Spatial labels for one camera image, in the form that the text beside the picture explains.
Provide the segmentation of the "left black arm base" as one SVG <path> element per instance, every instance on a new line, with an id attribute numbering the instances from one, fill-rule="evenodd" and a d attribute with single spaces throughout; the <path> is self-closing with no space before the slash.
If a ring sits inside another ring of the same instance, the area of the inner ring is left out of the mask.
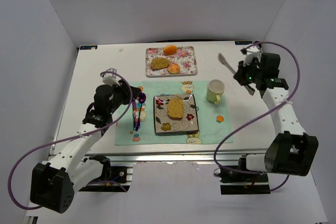
<path id="1" fill-rule="evenodd" d="M 86 164 L 90 161 L 99 162 L 103 165 L 102 175 L 92 180 L 79 191 L 126 193 L 129 190 L 133 174 L 132 167 L 112 164 L 109 158 L 102 155 L 85 157 L 81 162 L 82 164 Z"/>

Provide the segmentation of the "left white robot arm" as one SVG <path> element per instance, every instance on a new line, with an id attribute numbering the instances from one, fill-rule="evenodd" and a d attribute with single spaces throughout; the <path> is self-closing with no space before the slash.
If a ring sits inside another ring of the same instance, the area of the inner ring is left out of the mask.
<path id="1" fill-rule="evenodd" d="M 112 123 L 113 113 L 135 100 L 141 89 L 127 86 L 123 80 L 113 85 L 96 88 L 93 102 L 76 134 L 52 159 L 37 164 L 32 171 L 30 201 L 64 213 L 71 205 L 75 193 L 95 179 L 110 176 L 110 160 L 102 155 L 86 158 L 91 147 L 98 142 Z"/>

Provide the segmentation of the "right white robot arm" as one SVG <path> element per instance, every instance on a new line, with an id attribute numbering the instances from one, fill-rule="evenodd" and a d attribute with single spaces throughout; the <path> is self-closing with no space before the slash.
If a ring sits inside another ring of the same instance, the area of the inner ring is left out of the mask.
<path id="1" fill-rule="evenodd" d="M 280 56 L 251 50 L 246 50 L 245 54 L 234 79 L 242 86 L 255 84 L 271 112 L 276 136 L 264 154 L 246 156 L 246 168 L 253 172 L 306 176 L 319 143 L 300 125 L 288 101 L 288 84 L 278 77 Z"/>

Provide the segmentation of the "purple spoon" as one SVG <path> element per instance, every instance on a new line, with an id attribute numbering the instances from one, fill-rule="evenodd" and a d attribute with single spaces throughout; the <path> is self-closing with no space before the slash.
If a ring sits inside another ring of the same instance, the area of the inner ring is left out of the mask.
<path id="1" fill-rule="evenodd" d="M 141 127 L 141 114 L 143 105 L 146 101 L 146 95 L 143 92 L 140 92 L 138 97 L 132 101 L 132 110 L 133 110 L 133 129 L 138 131 Z"/>

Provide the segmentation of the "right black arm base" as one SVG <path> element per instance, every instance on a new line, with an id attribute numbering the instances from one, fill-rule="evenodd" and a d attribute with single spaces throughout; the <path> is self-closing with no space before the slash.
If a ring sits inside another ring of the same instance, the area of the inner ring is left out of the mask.
<path id="1" fill-rule="evenodd" d="M 222 168 L 216 168 L 213 174 L 219 178 L 222 195 L 270 194 L 269 180 L 266 174 L 238 174 Z"/>

